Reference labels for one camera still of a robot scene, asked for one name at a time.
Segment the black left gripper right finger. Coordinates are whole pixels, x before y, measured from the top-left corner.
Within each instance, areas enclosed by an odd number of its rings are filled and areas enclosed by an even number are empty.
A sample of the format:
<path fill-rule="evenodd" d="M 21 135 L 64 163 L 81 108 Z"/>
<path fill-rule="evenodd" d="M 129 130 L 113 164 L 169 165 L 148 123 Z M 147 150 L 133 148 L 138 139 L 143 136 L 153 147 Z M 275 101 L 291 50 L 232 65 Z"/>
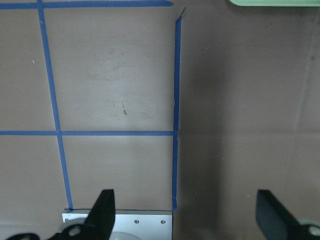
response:
<path fill-rule="evenodd" d="M 302 225 L 270 190 L 256 195 L 255 220 L 267 240 L 307 240 L 308 225 Z"/>

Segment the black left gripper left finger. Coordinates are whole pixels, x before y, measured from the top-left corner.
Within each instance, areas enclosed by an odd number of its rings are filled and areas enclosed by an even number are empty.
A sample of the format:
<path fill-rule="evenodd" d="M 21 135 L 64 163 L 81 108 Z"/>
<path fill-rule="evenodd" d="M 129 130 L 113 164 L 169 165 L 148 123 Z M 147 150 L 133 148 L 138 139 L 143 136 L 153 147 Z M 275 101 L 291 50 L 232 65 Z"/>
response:
<path fill-rule="evenodd" d="M 56 240 L 108 240 L 116 219 L 115 194 L 102 190 L 87 217 L 66 221 L 54 235 Z"/>

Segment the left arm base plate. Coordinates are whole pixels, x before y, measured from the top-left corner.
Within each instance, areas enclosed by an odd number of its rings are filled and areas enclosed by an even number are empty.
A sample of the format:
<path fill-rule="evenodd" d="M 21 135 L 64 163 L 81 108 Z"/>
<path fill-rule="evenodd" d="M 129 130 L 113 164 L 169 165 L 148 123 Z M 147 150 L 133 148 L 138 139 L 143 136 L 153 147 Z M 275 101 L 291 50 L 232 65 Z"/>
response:
<path fill-rule="evenodd" d="M 69 220 L 86 218 L 89 212 L 88 209 L 65 210 L 62 213 L 62 224 Z M 170 211 L 115 211 L 115 222 L 110 235 L 111 240 L 171 240 L 172 238 L 173 214 Z"/>

